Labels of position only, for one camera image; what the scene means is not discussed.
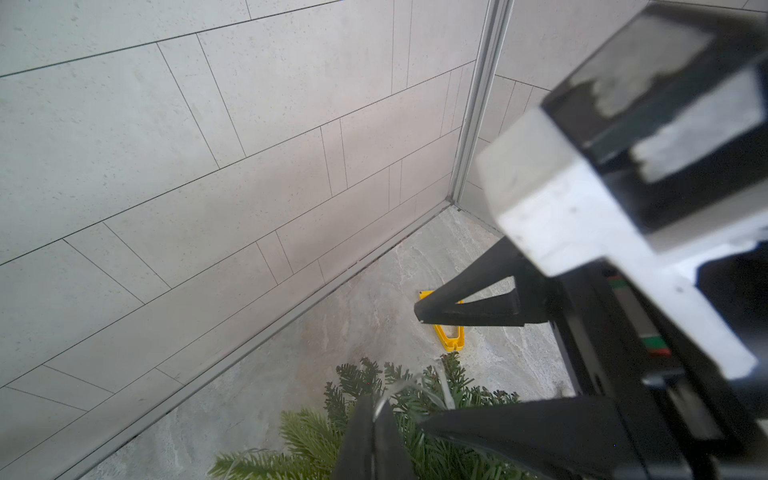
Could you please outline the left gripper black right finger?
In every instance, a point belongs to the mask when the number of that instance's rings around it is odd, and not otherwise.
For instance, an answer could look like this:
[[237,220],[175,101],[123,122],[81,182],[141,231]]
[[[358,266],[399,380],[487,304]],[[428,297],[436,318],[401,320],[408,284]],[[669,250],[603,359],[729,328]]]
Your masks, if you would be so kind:
[[388,400],[377,404],[374,416],[374,478],[415,479],[411,458]]

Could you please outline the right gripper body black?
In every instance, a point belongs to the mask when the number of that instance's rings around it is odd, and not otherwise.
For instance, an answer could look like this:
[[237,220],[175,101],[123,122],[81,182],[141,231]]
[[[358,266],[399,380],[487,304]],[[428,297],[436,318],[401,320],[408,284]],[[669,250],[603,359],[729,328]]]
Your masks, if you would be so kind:
[[651,353],[614,293],[622,278],[597,260],[554,280],[561,310],[553,328],[574,386],[612,404],[620,429],[608,452],[629,443],[629,459],[610,477],[766,478],[767,435],[738,383],[637,293],[668,348]]

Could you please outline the small green christmas tree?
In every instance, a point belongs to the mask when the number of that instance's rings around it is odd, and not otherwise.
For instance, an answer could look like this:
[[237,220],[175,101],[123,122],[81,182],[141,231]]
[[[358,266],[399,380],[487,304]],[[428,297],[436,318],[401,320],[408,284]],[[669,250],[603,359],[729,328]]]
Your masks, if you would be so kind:
[[458,353],[445,353],[420,373],[367,357],[337,367],[325,386],[323,412],[284,411],[280,451],[220,453],[213,479],[529,479],[497,455],[426,433],[422,424],[446,411],[505,406],[517,393],[475,384]]

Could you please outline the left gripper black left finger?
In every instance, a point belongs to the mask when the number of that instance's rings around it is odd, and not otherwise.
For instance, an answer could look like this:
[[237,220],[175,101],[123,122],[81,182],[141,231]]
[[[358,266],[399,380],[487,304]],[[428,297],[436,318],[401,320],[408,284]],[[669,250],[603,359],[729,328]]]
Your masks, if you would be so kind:
[[374,478],[373,398],[361,397],[353,410],[338,453],[333,480],[371,480]]

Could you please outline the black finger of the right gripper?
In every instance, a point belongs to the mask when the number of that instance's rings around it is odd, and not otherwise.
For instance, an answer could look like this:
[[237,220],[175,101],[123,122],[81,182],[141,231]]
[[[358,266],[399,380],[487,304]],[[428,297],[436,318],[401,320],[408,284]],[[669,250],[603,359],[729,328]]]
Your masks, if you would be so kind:
[[[512,279],[507,293],[469,302],[468,297]],[[424,324],[463,327],[523,327],[548,321],[554,283],[520,250],[502,238],[455,278],[414,305]]]
[[613,400],[601,396],[447,410],[428,434],[500,456],[546,479],[634,479],[636,452]]

